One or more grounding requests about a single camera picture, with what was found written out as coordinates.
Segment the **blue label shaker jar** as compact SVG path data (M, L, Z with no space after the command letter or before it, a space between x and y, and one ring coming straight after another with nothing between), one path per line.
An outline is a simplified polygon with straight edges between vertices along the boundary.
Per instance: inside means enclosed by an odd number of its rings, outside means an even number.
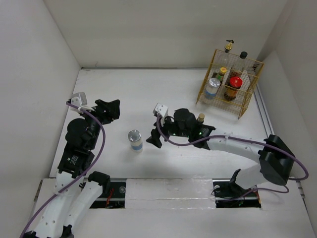
M209 104L216 97L219 87L220 81L217 78L212 77L208 80L203 97L203 102L205 104Z
M143 141L142 141L141 133L138 130L133 129L133 130L129 131L128 140L130 142L131 149L134 152L138 152L138 153L142 152Z

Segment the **small yellow label bottle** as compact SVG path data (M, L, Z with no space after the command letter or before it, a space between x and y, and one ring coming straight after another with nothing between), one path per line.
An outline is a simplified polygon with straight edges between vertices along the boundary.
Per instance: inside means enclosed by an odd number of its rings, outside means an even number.
M198 115L198 117L197 117L197 122L198 122L199 124L203 124L203 123L204 123L204 120L205 120L205 114L200 113L200 114Z

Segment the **green label sauce bottle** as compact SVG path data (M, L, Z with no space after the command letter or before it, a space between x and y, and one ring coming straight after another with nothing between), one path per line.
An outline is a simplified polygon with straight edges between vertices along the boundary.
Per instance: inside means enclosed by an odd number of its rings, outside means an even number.
M221 67L218 73L216 74L215 78L217 78L220 81L220 83L222 83L226 72L227 69L225 67Z

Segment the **red lid dark sauce jar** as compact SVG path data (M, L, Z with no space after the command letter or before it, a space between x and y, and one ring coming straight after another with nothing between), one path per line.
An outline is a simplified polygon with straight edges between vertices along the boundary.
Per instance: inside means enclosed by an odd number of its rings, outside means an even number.
M232 77L226 84L226 90L224 92L224 98L227 101L233 101L236 99L237 93L240 90L243 81L240 77Z

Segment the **red label vinegar bottle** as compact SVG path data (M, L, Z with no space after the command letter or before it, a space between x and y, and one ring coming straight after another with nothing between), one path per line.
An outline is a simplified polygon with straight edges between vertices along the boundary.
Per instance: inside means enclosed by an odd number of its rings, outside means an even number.
M240 77L245 69L245 59L248 56L248 53L246 51L242 51L240 53L239 59L232 65L230 76L232 77Z

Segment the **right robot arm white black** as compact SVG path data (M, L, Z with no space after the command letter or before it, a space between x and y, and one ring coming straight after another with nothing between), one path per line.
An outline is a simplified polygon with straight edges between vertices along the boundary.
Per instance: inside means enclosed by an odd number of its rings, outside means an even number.
M255 162L247 169L237 169L230 181L213 190L215 196L238 199L257 191L258 185L266 181L287 186L295 156L280 137L270 135L261 141L241 138L204 124L203 116L195 117L186 108L175 110L173 116L169 116L168 108L158 104L153 114L155 128L146 141L157 148L162 147L164 140L179 147L222 151Z

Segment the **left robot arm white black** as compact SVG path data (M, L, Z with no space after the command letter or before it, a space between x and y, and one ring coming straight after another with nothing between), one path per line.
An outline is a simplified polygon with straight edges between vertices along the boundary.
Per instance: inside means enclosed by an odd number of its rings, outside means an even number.
M94 201L110 194L109 175L94 171L87 181L84 177L101 155L93 154L100 135L101 148L105 146L104 125L120 117L120 100L96 100L95 104L89 107L81 93L66 102L81 117L67 126L66 146L57 167L54 194L28 222L32 223L41 214L36 227L30 231L25 228L22 238L72 238Z

